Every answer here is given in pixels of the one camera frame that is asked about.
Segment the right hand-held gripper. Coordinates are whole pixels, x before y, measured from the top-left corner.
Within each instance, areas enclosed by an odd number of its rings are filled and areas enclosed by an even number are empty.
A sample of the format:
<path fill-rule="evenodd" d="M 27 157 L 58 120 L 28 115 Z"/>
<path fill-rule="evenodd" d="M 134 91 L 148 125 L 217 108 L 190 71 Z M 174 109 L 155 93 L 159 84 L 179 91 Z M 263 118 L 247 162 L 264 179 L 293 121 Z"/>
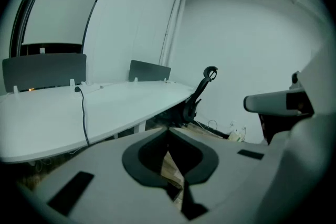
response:
<path fill-rule="evenodd" d="M 299 73 L 296 71 L 291 76 L 289 89 L 292 90 L 248 95 L 243 101 L 244 109 L 262 115 L 314 114 L 312 104 L 298 79 Z"/>

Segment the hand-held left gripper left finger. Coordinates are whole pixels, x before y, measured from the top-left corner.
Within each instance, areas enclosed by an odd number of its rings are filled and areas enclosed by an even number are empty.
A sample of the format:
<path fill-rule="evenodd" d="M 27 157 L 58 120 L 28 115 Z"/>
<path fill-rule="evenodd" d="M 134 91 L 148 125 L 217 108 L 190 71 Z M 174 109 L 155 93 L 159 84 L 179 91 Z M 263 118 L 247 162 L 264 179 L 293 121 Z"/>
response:
<path fill-rule="evenodd" d="M 96 144 L 51 172 L 29 194 L 34 208 L 51 223 L 181 223 L 165 190 L 144 187 L 124 170 L 122 154 L 158 129 Z M 94 177 L 68 216 L 48 202 L 78 172 Z"/>

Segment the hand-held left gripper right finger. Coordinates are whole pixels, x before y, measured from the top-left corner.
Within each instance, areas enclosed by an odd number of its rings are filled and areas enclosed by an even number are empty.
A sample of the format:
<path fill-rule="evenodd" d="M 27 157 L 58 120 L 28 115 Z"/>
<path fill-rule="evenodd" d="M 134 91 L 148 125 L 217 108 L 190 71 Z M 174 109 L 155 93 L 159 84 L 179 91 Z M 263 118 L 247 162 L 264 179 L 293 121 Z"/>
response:
<path fill-rule="evenodd" d="M 263 201 L 282 156 L 282 133 L 269 145 L 232 142 L 184 129 L 167 132 L 184 176 L 181 212 L 169 223 L 271 223 Z"/>

